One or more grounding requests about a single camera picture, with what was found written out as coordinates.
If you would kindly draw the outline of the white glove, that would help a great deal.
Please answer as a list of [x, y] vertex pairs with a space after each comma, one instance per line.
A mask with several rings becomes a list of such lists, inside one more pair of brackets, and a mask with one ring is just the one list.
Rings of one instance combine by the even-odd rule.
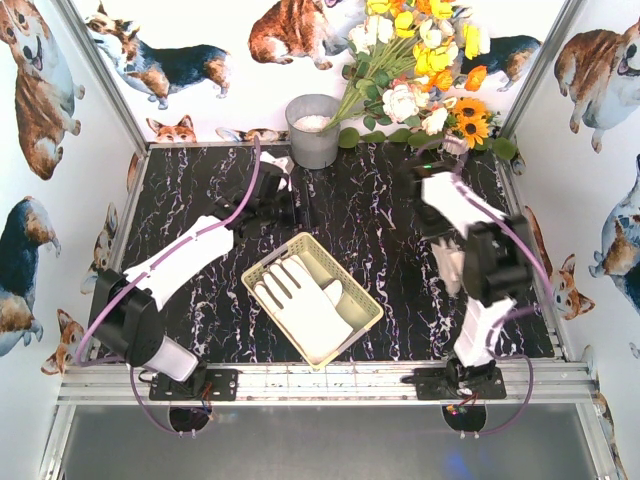
[[341, 282], [333, 280], [321, 288], [297, 255], [271, 264], [254, 291], [313, 364], [325, 360], [353, 331], [336, 309]]
[[437, 243], [432, 243], [431, 247], [439, 276], [445, 284], [447, 293], [450, 296], [457, 296], [462, 288], [464, 252], [453, 240], [444, 238], [440, 238]]

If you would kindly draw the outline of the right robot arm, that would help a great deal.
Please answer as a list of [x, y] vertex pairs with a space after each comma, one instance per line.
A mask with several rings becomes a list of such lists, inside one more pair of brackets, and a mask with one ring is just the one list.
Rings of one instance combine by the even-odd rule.
[[467, 296], [454, 355], [465, 369], [484, 367], [532, 284], [528, 223], [490, 206], [445, 161], [413, 159], [402, 176], [424, 234], [437, 240], [432, 250], [448, 293]]

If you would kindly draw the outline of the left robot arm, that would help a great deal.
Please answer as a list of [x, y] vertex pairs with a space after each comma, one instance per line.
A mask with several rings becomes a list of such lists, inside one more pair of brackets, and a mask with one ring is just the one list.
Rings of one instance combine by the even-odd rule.
[[94, 287], [89, 334], [132, 367], [187, 382], [198, 357], [170, 339], [160, 313], [184, 284], [213, 261], [274, 225], [293, 226], [297, 212], [289, 157], [257, 154], [246, 183], [214, 202], [179, 238], [122, 273], [107, 269]]

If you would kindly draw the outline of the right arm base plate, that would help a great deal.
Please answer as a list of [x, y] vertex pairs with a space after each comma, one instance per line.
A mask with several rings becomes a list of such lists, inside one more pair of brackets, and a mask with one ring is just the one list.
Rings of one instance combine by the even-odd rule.
[[419, 368], [413, 371], [419, 400], [464, 400], [476, 394], [480, 400], [502, 400], [507, 396], [502, 372], [498, 368], [467, 372], [453, 379], [444, 368]]

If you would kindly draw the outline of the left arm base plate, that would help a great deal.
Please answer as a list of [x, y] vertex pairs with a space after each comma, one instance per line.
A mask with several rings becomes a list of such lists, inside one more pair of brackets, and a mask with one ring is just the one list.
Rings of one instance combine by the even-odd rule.
[[236, 369], [206, 369], [195, 371], [186, 381], [178, 382], [159, 374], [151, 382], [149, 399], [152, 401], [234, 401], [239, 371]]

